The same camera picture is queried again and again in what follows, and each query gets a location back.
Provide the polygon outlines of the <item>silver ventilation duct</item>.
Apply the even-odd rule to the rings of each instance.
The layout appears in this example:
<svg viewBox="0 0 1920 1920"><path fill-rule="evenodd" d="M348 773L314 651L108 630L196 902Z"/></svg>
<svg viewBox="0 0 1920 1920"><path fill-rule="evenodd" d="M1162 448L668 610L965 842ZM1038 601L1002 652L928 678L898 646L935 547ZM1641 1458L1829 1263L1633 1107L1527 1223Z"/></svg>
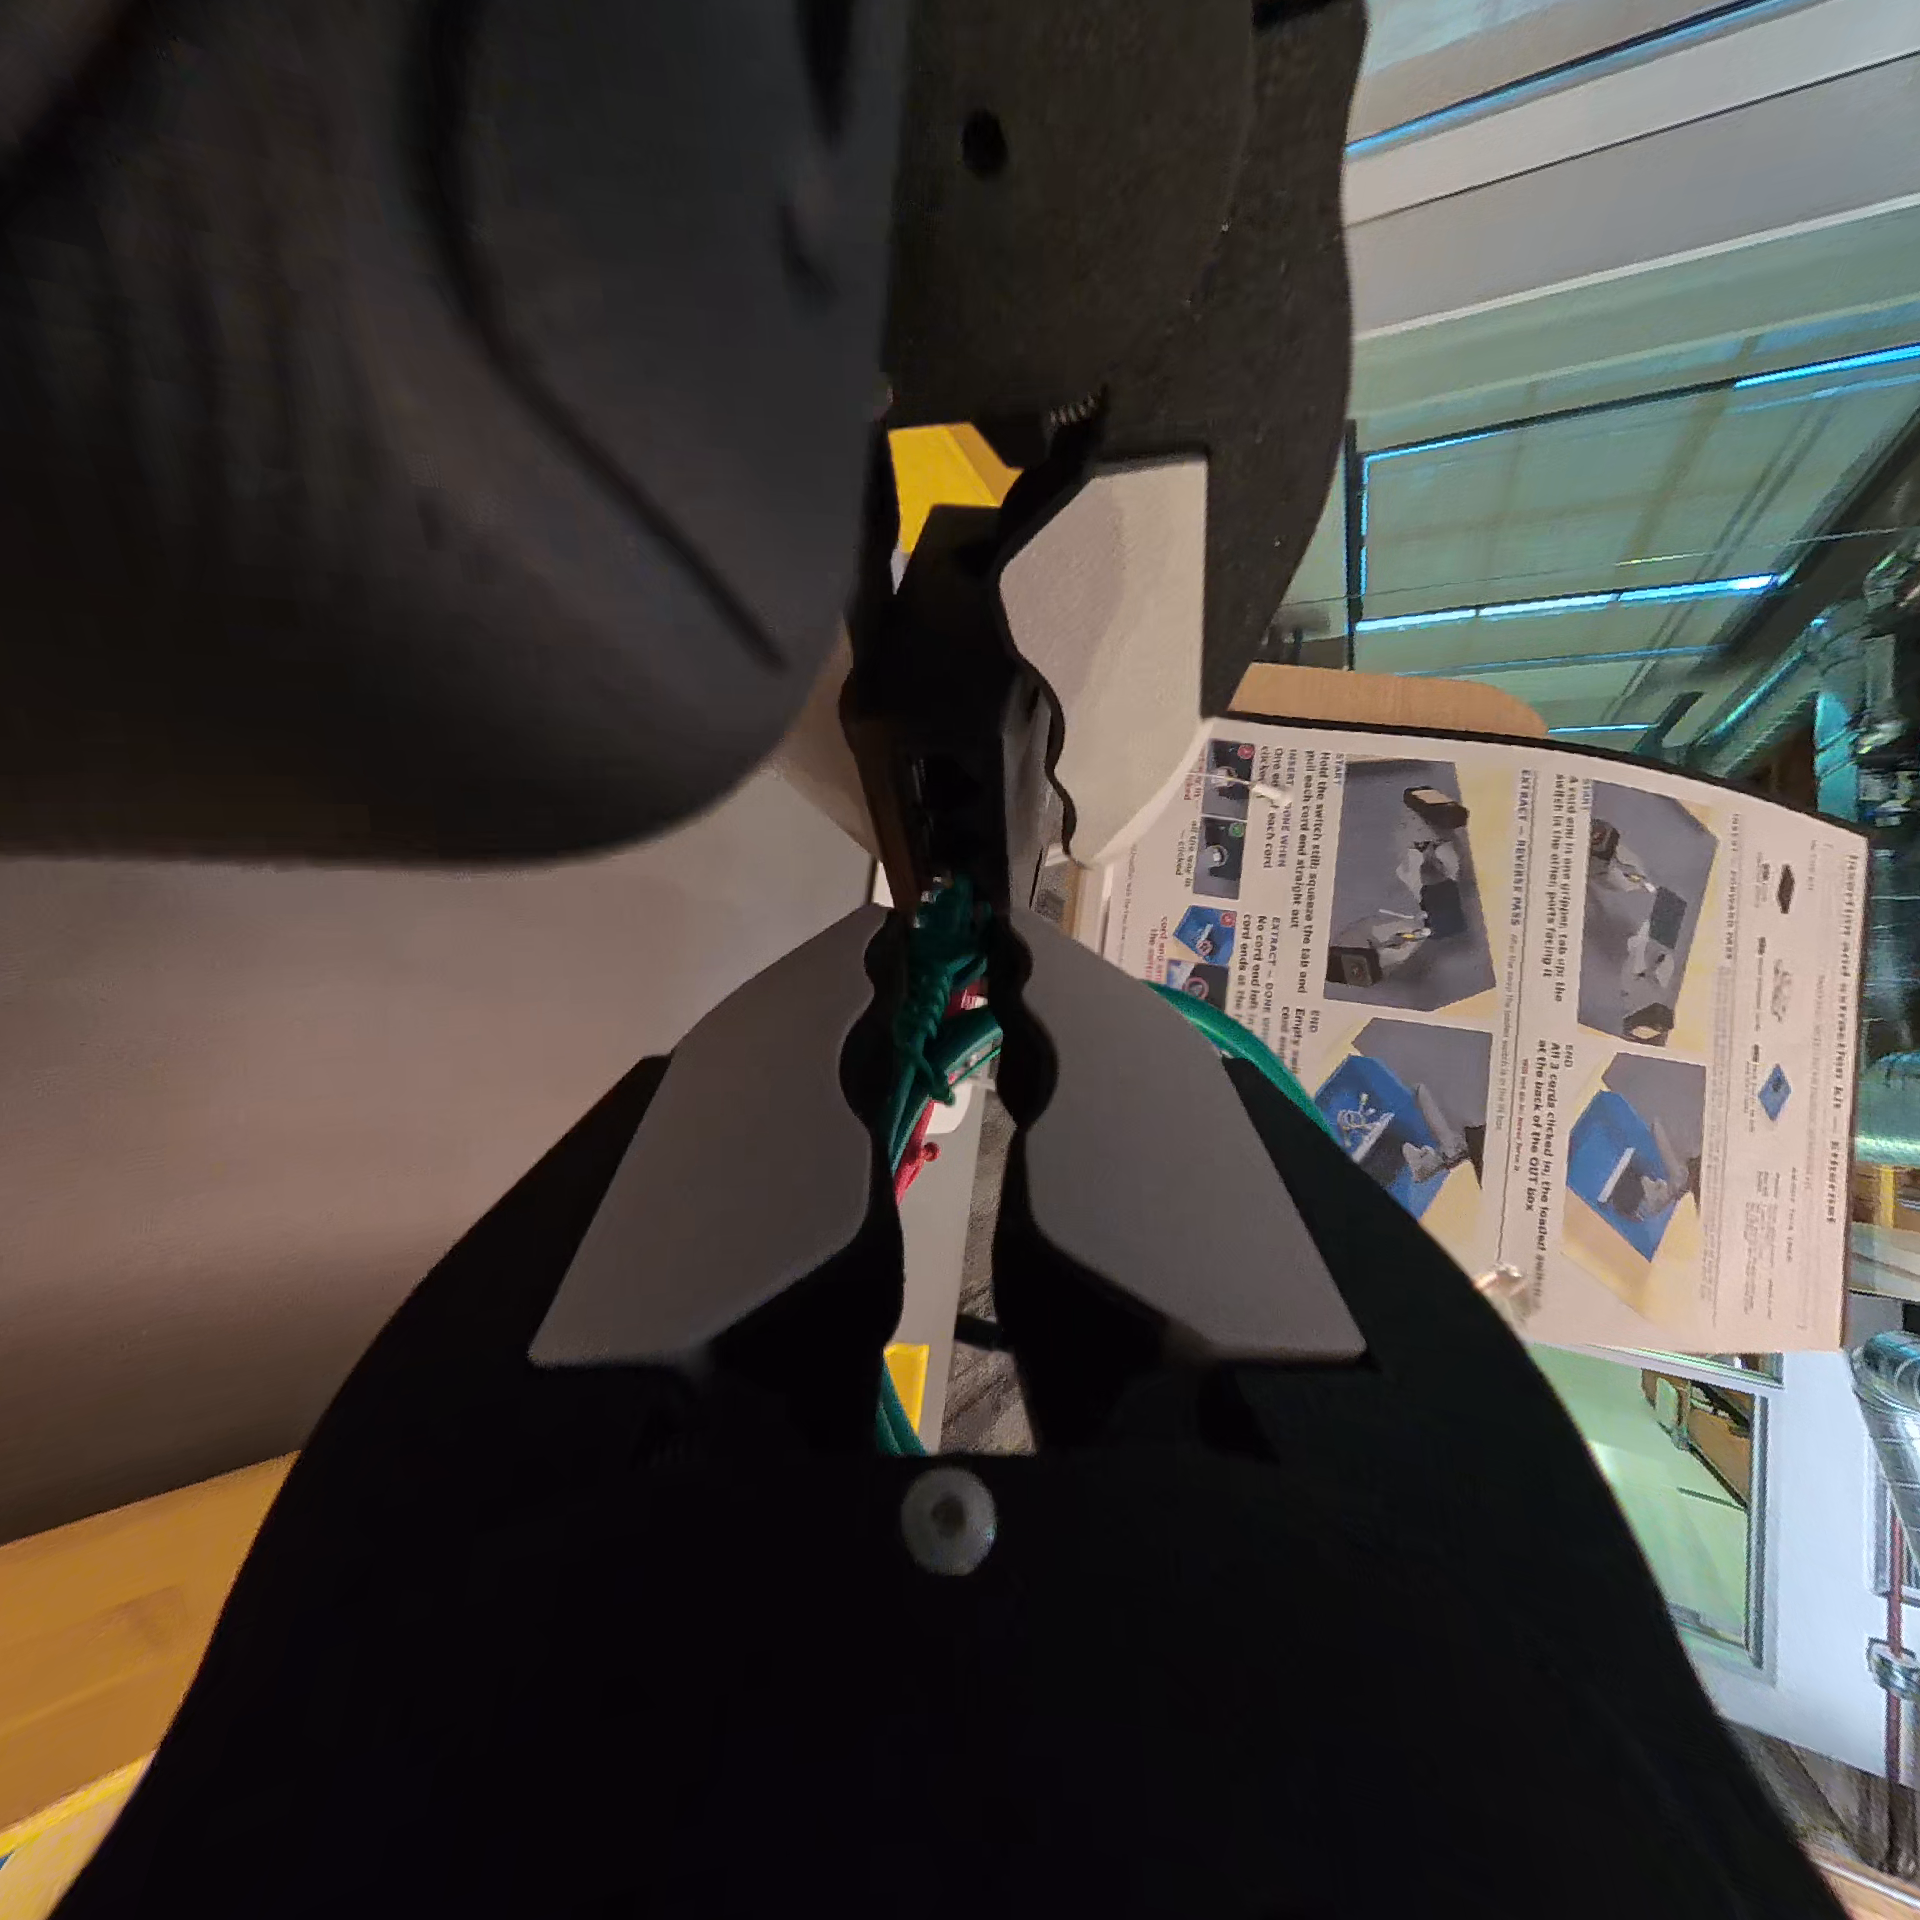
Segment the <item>silver ventilation duct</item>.
<svg viewBox="0 0 1920 1920"><path fill-rule="evenodd" d="M1852 1390L1876 1467L1876 1570L1883 1626L1865 1666L1883 1694L1883 1772L1915 1772L1918 1717L1918 1336L1876 1331L1849 1355Z"/></svg>

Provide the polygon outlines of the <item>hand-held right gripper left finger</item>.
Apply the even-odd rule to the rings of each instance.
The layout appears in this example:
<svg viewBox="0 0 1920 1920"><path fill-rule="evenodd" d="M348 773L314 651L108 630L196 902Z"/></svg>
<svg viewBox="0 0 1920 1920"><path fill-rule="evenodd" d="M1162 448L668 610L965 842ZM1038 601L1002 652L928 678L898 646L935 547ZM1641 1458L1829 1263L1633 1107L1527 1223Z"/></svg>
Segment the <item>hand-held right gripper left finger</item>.
<svg viewBox="0 0 1920 1920"><path fill-rule="evenodd" d="M885 1366L903 1295L897 1177L903 922L849 911L674 1047L530 1336L539 1370L716 1368L754 1315L826 1335L777 1386L850 1376L860 1435L903 1451Z"/></svg>

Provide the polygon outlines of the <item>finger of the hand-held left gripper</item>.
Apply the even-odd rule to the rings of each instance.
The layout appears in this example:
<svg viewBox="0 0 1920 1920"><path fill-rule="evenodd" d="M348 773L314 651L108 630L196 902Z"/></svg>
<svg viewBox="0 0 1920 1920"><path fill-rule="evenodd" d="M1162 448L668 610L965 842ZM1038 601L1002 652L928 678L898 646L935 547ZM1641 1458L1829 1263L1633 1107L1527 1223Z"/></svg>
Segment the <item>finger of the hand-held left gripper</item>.
<svg viewBox="0 0 1920 1920"><path fill-rule="evenodd" d="M826 659L785 736L777 773L881 873L875 816L843 730L850 659Z"/></svg>
<svg viewBox="0 0 1920 1920"><path fill-rule="evenodd" d="M1095 463L998 564L1009 641L1038 678L1034 744L1009 800L1009 902L1050 846L1120 861L1176 799L1205 739L1208 458Z"/></svg>

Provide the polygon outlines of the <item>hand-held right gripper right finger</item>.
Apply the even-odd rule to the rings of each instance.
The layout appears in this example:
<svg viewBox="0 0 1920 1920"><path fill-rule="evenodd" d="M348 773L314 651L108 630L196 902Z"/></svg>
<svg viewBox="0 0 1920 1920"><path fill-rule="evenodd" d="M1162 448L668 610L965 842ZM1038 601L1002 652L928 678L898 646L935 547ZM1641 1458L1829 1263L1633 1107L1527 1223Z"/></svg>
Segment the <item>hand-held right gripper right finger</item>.
<svg viewBox="0 0 1920 1920"><path fill-rule="evenodd" d="M992 932L1014 1133L996 1330L1041 1451L1185 1411L1230 1370L1367 1355L1222 1052L1149 984L1015 908Z"/></svg>

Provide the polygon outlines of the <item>instruction poster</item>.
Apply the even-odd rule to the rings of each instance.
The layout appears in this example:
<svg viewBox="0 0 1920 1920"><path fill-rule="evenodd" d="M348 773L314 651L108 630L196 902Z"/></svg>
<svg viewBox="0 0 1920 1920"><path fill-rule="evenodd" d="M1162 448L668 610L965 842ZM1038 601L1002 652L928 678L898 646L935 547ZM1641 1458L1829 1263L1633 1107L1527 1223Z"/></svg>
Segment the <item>instruction poster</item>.
<svg viewBox="0 0 1920 1920"><path fill-rule="evenodd" d="M1548 736L1205 731L1098 946L1553 1347L1838 1351L1870 840Z"/></svg>

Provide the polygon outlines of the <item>instruction sheet on board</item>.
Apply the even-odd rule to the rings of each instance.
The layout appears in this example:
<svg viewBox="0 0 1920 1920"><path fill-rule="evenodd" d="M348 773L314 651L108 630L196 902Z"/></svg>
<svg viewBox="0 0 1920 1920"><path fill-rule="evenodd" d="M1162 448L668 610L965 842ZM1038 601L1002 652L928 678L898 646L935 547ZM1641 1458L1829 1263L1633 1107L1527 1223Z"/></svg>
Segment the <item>instruction sheet on board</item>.
<svg viewBox="0 0 1920 1920"><path fill-rule="evenodd" d="M1473 736L1546 736L1546 723L1520 699L1463 678L1396 678L1345 666L1249 664L1228 700L1257 723L1382 727ZM1086 946L1098 944L1106 911L1108 867L1178 799L1205 746L1205 724L1176 733L1149 723L1142 733L1069 730L1058 773L1069 778L1062 809L1070 824L1050 834L1033 904Z"/></svg>

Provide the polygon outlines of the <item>black ethernet switch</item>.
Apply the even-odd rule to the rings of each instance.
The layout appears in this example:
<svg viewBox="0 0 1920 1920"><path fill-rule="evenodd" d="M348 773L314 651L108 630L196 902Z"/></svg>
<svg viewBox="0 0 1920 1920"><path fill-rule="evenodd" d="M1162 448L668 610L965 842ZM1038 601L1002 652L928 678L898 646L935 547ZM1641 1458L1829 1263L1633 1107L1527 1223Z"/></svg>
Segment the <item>black ethernet switch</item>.
<svg viewBox="0 0 1920 1920"><path fill-rule="evenodd" d="M850 617L839 713L898 904L965 879L1002 916L1039 874L1056 711L1009 630L1002 519L935 507L898 583Z"/></svg>

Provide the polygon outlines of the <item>green tinted window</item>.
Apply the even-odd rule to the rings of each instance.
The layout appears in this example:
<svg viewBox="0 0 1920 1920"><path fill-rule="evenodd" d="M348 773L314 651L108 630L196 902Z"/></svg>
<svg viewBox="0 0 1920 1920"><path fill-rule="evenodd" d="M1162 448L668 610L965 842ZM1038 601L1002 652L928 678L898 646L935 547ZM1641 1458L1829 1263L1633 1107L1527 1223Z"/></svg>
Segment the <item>green tinted window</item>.
<svg viewBox="0 0 1920 1920"><path fill-rule="evenodd" d="M1685 352L1639 395L1350 424L1268 652L1488 687L1563 744L1683 758L1915 538L1915 395L1902 315Z"/></svg>

